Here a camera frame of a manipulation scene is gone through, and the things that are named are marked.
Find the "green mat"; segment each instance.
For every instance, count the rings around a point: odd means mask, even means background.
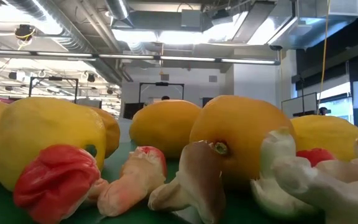
[[[135,145],[131,143],[121,143],[119,149],[105,160],[102,177],[109,182],[119,177],[121,166],[128,157],[128,152],[133,151]],[[168,179],[171,181],[178,170],[178,161],[168,161]],[[271,224],[271,223],[288,223],[280,222],[269,218],[264,214],[253,201],[252,197],[247,194],[226,194],[227,207],[221,223],[223,224]],[[299,224],[320,224],[324,223],[322,216],[309,218],[298,222]],[[62,223],[75,224],[151,224],[151,223],[171,223],[171,224],[198,224],[201,223],[196,211],[188,208],[177,213],[153,212],[147,208],[147,202],[144,201],[127,213],[115,217],[102,217],[96,207],[77,210],[69,219]],[[21,209],[16,208],[13,204],[12,194],[5,190],[0,184],[0,223],[2,224],[26,224],[33,223],[31,218]]]

